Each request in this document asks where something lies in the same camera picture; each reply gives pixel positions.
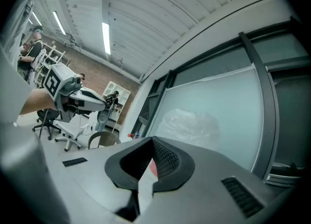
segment human forearm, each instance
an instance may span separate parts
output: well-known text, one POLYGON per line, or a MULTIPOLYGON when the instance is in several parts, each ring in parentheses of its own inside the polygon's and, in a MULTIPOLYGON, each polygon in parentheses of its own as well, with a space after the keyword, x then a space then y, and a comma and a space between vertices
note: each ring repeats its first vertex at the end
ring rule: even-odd
POLYGON ((31 56, 21 56, 20 57, 20 60, 21 61, 24 61, 24 62, 33 62, 34 61, 34 58, 33 57, 31 57, 31 56))
POLYGON ((46 108, 55 109, 54 101, 49 96, 47 90, 45 88, 33 89, 20 114, 27 114, 46 108))

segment black window frame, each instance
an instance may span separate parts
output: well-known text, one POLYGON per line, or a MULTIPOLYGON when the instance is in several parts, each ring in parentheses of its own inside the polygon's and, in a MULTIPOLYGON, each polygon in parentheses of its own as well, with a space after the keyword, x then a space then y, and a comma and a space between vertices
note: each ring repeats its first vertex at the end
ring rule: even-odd
MULTIPOLYGON (((272 168, 272 164, 275 159, 278 143, 278 132, 279 132, 279 113, 277 106, 277 95, 270 72, 288 68, 284 68, 282 61, 280 61, 279 64, 273 64, 273 66, 270 66, 269 64, 267 64, 266 66, 266 64, 262 62, 262 59, 260 58, 258 52, 256 51, 253 42, 258 40, 265 40, 271 37, 276 37, 288 33, 292 33, 297 38, 297 40, 302 44, 304 49, 309 51, 308 43, 306 43, 306 40, 308 40, 306 39, 307 34, 304 32, 302 24, 297 19, 290 17, 290 20, 288 21, 269 25, 246 34, 244 32, 237 33, 236 38, 227 41, 225 43, 222 43, 202 53, 201 55, 178 66, 174 70, 170 70, 168 74, 162 76, 161 78, 159 78, 154 82, 152 89, 149 92, 148 97, 157 96, 158 99, 156 107, 154 108, 153 112, 150 115, 150 118, 147 122, 142 137, 144 137, 148 132, 148 129, 157 111, 157 108, 159 106, 159 103, 161 101, 165 89, 171 88, 173 86, 176 75, 178 73, 183 72, 186 69, 189 69, 209 59, 215 58, 215 56, 220 55, 223 52, 228 52, 229 50, 244 47, 248 55, 248 58, 250 59, 251 63, 254 64, 255 69, 257 71, 263 95, 263 102, 264 102, 263 136, 259 148, 259 154, 253 168, 253 173, 257 175, 260 179, 265 180, 269 175, 269 172, 272 168), (160 82, 164 80, 165 80, 164 87, 161 89, 160 92, 156 93, 158 85, 160 84, 160 82)), ((302 61, 299 64, 292 63, 291 66, 293 66, 294 68, 310 66, 311 61, 310 60, 308 61, 308 58, 309 57, 306 57, 305 61, 302 61)), ((141 121, 138 119, 136 124, 134 125, 132 133, 138 131, 140 126, 141 121)))

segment white corrugated ceiling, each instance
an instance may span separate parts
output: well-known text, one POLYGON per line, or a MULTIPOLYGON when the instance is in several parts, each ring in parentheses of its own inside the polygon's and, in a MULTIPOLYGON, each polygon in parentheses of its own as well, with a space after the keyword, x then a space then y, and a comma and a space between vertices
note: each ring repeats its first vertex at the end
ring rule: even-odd
POLYGON ((35 0, 34 12, 47 35, 65 42, 52 16, 57 11, 80 48, 139 78, 195 25, 231 1, 35 0), (110 25, 111 56, 104 51, 102 22, 110 25))

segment white floor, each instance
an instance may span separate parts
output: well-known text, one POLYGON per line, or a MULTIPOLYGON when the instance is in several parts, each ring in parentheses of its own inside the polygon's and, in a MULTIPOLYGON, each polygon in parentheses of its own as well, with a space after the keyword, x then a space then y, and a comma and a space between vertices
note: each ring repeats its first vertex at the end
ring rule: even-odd
MULTIPOLYGON (((41 124, 41 121, 39 121, 39 123, 36 121, 37 119, 38 119, 38 115, 36 112, 29 113, 29 114, 19 116, 19 118, 17 119, 17 124, 19 126, 27 126, 30 129, 32 129, 34 126, 41 124)), ((58 130, 55 130, 54 128, 50 128, 50 130, 51 130, 52 140, 48 140, 49 133, 48 133, 48 129, 46 127, 43 127, 43 129, 42 129, 42 134, 41 134, 40 140, 54 143, 56 145, 59 153, 65 152, 64 148, 66 146, 66 142, 65 141, 55 142, 55 138, 62 137, 62 134, 59 134, 58 130)), ((112 131, 109 128, 105 128, 104 130, 107 132, 110 132, 110 133, 112 131)), ((36 135, 39 136, 40 127, 36 128, 35 133, 36 133, 36 135)), ((119 137, 118 132, 114 131, 113 134, 116 135, 116 137, 119 137)), ((90 127, 88 127, 87 129, 84 130, 83 134, 78 137, 78 143, 81 144, 81 146, 82 146, 81 150, 87 150, 88 139, 91 137, 91 135, 92 135, 91 129, 90 129, 90 127)), ((96 148, 98 145, 98 141, 99 141, 99 137, 92 141, 90 147, 96 148)), ((71 142, 71 145, 69 147, 68 152, 77 151, 77 150, 78 150, 77 145, 71 142)))

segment tube light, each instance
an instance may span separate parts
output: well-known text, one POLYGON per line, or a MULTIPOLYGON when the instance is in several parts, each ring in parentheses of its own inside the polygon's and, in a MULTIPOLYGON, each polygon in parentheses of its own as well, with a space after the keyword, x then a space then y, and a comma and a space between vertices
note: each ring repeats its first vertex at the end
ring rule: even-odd
POLYGON ((66 35, 66 32, 64 31, 64 28, 63 28, 62 24, 61 24, 60 21, 59 21, 59 18, 58 18, 57 13, 56 13, 56 12, 53 12, 53 15, 54 15, 54 18, 55 18, 55 20, 56 20, 56 22, 57 22, 57 24, 58 24, 60 30, 62 31, 62 33, 63 33, 64 35, 66 35))
POLYGON ((104 38, 104 47, 106 53, 110 55, 110 41, 109 41, 109 25, 102 23, 103 27, 103 38, 104 38))
POLYGON ((35 13, 33 12, 33 16, 35 17, 35 19, 37 20, 37 22, 39 23, 39 25, 42 26, 42 24, 40 23, 39 19, 37 18, 37 16, 35 15, 35 13))

